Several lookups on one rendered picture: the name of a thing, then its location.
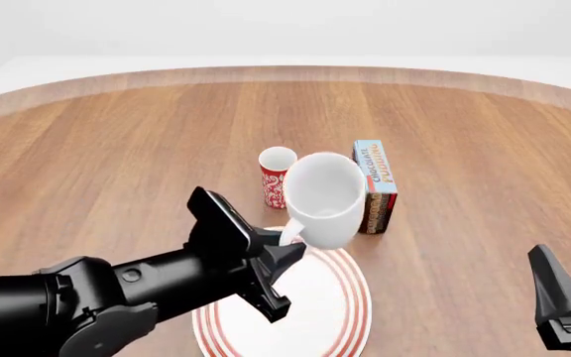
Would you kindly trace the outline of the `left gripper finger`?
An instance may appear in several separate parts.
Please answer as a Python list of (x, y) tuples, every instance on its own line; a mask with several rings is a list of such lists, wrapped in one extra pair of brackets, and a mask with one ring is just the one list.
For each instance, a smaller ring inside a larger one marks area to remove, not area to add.
[(268, 228), (254, 228), (254, 233), (252, 234), (251, 246), (261, 247), (261, 246), (280, 246), (282, 229), (268, 229)]
[(286, 246), (264, 246), (260, 264), (264, 276), (273, 285), (290, 267), (303, 258), (305, 243), (291, 243)]

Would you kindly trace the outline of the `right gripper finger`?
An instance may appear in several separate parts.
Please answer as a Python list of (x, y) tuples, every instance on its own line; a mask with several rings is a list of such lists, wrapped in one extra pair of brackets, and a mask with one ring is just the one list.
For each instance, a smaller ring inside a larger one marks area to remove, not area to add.
[(539, 244), (528, 252), (535, 289), (537, 325), (571, 317), (571, 276), (548, 246)]

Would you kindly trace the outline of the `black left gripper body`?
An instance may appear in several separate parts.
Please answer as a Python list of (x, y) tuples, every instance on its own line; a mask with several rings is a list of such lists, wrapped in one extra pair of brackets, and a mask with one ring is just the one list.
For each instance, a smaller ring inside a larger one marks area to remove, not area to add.
[(244, 259), (244, 283), (237, 295), (262, 314), (269, 323), (286, 317), (290, 301), (280, 296), (270, 285), (260, 264), (260, 254), (264, 246), (254, 247)]

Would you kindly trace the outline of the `white mug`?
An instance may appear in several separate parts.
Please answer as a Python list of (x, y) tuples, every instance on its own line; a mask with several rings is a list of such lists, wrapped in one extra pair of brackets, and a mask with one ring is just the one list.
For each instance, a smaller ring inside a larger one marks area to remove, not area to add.
[(316, 249), (341, 249), (361, 225), (366, 179), (359, 166), (341, 154), (309, 154), (291, 166), (283, 183), (289, 217), (280, 244), (295, 237)]

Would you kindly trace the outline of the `red patterned mug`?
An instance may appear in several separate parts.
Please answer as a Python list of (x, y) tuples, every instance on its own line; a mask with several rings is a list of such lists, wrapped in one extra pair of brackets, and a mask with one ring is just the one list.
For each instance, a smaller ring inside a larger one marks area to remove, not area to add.
[(277, 209), (286, 207), (283, 183), (287, 171), (296, 161), (295, 151), (285, 147), (267, 148), (259, 155), (264, 203), (268, 207)]

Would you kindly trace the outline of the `white plate with red rings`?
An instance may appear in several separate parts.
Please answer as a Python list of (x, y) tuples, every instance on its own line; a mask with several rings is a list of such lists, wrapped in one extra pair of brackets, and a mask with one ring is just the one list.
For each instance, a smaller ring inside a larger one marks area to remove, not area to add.
[(308, 247), (274, 284), (290, 300), (270, 323), (232, 295), (195, 310), (192, 329), (204, 357), (359, 357), (372, 325), (366, 279), (343, 249)]

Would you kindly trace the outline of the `chocolate pudding box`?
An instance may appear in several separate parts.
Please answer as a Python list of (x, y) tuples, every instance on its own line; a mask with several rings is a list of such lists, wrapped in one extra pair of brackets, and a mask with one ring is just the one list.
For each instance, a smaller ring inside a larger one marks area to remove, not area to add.
[(359, 232), (384, 234), (398, 198), (398, 187), (380, 140), (354, 142), (352, 159), (366, 179), (366, 201)]

